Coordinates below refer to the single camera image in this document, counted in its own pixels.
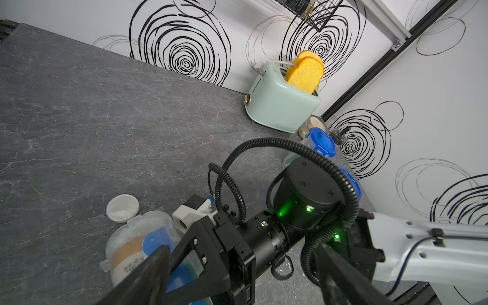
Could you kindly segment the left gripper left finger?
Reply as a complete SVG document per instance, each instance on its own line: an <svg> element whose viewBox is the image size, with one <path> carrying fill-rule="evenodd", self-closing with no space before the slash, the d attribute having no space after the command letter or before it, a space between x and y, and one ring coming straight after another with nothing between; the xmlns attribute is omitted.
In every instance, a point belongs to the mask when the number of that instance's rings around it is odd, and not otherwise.
<svg viewBox="0 0 488 305"><path fill-rule="evenodd" d="M155 280L162 275L162 256L166 248L159 248L159 250L144 260L98 304L150 304ZM165 287L166 284L163 284L160 296L165 294L163 291Z"/></svg>

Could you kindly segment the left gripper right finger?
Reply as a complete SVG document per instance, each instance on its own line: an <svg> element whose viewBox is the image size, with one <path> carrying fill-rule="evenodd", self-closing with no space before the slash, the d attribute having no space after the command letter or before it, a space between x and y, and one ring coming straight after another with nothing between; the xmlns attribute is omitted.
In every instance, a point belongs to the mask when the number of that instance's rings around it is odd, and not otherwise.
<svg viewBox="0 0 488 305"><path fill-rule="evenodd" d="M392 304L366 277L327 245L314 250L325 304Z"/></svg>

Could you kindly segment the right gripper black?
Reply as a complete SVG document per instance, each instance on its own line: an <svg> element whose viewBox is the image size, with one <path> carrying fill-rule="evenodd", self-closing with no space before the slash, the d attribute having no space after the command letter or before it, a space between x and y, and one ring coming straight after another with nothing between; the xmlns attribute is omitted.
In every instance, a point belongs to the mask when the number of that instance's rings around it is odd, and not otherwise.
<svg viewBox="0 0 488 305"><path fill-rule="evenodd" d="M168 304L211 299L214 304L254 304L256 280L285 259L290 240L279 218L262 211L241 226L224 212L192 224L172 252L172 270L195 252L202 274L167 294Z"/></svg>

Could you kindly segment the clear plastic container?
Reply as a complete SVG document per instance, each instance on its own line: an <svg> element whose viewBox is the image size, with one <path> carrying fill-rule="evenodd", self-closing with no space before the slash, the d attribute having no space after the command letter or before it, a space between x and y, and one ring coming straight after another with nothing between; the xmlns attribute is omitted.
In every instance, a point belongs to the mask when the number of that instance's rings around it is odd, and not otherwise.
<svg viewBox="0 0 488 305"><path fill-rule="evenodd" d="M203 209L193 209L181 205L173 214L154 210L139 215L129 208L108 211L107 216L114 222L122 223L109 238L105 246L107 259L100 267L111 274L114 287L119 285L136 267L143 263L160 246L168 246L174 251L189 227L196 221L216 214L205 202Z"/></svg>

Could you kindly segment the clear container blue lid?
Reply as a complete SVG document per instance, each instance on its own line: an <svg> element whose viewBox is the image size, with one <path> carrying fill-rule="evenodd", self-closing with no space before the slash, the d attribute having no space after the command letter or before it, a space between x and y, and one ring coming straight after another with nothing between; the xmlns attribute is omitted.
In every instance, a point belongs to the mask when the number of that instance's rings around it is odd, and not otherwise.
<svg viewBox="0 0 488 305"><path fill-rule="evenodd" d="M301 140L301 144L325 157L336 155L336 144L332 137L320 128L311 128Z"/></svg>
<svg viewBox="0 0 488 305"><path fill-rule="evenodd" d="M341 171L347 176L349 181L352 183L353 189L355 190L355 192L358 196L358 200L360 201L362 199L362 190L361 190L360 184L356 181L354 176L352 176L352 174L349 173L349 171L347 171L344 168L341 168Z"/></svg>

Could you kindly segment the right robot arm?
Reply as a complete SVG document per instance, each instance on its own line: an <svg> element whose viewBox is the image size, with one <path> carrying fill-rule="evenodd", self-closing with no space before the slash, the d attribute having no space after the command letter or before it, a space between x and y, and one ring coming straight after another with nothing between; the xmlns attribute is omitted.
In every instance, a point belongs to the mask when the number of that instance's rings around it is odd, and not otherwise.
<svg viewBox="0 0 488 305"><path fill-rule="evenodd" d="M245 151L275 147L298 155L271 183L266 210L247 218L246 204L228 173ZM372 281L412 280L453 286L487 286L487 227L416 222L359 207L358 188L331 160L298 142L265 137L240 144L210 185L216 212L186 225L172 253L176 269L190 252L203 266L199 278L167 292L164 304L209 298L214 304L253 304L255 282L304 242L300 264L328 304L390 304Z"/></svg>

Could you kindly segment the white lotion tube orange cap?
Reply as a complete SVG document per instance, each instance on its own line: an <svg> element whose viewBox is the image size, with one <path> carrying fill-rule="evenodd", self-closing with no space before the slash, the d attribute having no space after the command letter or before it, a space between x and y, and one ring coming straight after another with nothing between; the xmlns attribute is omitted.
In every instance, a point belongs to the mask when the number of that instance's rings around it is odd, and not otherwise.
<svg viewBox="0 0 488 305"><path fill-rule="evenodd" d="M143 261L142 244L144 237L138 237L122 245L110 260L113 287L120 284Z"/></svg>

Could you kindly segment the round soap packet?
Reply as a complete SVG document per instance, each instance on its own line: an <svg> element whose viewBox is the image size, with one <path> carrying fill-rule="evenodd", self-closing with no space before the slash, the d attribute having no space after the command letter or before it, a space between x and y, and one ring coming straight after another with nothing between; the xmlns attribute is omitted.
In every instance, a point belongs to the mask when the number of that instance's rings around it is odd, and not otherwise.
<svg viewBox="0 0 488 305"><path fill-rule="evenodd" d="M109 201L105 213L113 222L126 223L139 213L140 203L130 194L120 194Z"/></svg>

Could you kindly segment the small bottle black cap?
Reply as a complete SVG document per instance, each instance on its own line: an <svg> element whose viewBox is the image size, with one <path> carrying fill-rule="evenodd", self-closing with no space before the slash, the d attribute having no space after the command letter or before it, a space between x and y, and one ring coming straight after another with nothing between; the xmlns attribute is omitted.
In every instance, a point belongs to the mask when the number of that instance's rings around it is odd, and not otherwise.
<svg viewBox="0 0 488 305"><path fill-rule="evenodd" d="M344 127L343 129L336 128L330 132L330 136L335 145L342 146L346 142L346 134L350 131L350 129L351 127Z"/></svg>

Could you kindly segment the beige round jar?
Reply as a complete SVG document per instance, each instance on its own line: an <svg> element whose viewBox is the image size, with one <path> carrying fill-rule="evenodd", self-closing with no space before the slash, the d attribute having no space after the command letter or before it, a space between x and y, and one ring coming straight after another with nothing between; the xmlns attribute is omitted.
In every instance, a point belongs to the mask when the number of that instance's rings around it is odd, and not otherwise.
<svg viewBox="0 0 488 305"><path fill-rule="evenodd" d="M319 128L324 132L327 132L327 127L325 126L324 121L316 116L310 116L298 129L297 134L301 139L304 139L308 132L312 128Z"/></svg>

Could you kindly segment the mint green toaster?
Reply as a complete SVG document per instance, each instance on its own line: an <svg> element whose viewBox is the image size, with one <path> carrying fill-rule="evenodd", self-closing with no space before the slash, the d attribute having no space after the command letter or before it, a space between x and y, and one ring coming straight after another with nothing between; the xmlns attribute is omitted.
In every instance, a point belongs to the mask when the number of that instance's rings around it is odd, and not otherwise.
<svg viewBox="0 0 488 305"><path fill-rule="evenodd" d="M265 127L295 133L320 105L315 92L308 94L285 80L285 69L276 62L261 68L249 93L245 110L249 118Z"/></svg>

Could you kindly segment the yellow sponge toast front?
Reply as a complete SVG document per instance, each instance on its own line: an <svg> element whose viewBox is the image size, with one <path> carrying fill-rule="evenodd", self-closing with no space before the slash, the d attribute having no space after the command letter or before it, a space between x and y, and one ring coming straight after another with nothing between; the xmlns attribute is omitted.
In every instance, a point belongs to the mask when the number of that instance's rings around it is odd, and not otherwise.
<svg viewBox="0 0 488 305"><path fill-rule="evenodd" d="M305 56L293 61L294 67L291 67L285 77L287 83L312 94L319 86L324 75L324 64L318 57Z"/></svg>

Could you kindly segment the yellow sponge toast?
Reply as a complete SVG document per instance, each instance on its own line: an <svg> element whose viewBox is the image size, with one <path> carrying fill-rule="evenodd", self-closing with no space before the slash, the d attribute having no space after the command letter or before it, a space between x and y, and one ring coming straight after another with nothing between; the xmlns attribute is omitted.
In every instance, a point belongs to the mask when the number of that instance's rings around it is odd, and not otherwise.
<svg viewBox="0 0 488 305"><path fill-rule="evenodd" d="M287 83L312 94L319 86L324 75L324 64L318 57L305 56L293 61L294 67L291 67L285 77Z"/></svg>
<svg viewBox="0 0 488 305"><path fill-rule="evenodd" d="M323 62L322 61L322 58L317 55L316 53L312 52L312 51L309 51L309 50L306 50L306 51L303 51L301 52L297 58L293 61L294 64L298 64L302 59L304 59L305 57L311 57L311 58L314 58L316 59L317 61L319 62Z"/></svg>

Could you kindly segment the yellow sponge toast back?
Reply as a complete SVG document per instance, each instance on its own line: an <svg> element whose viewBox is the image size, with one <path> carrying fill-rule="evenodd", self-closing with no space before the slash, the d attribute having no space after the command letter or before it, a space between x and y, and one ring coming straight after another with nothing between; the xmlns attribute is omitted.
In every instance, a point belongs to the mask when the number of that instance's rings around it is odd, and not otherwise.
<svg viewBox="0 0 488 305"><path fill-rule="evenodd" d="M322 58L317 55L316 53L312 52L312 51L309 51L309 50L306 50L306 51L303 51L301 52L297 58L293 61L294 64L298 64L302 59L304 59L305 57L311 57L311 58L314 58L316 59L317 61L319 62L323 62L322 61Z"/></svg>

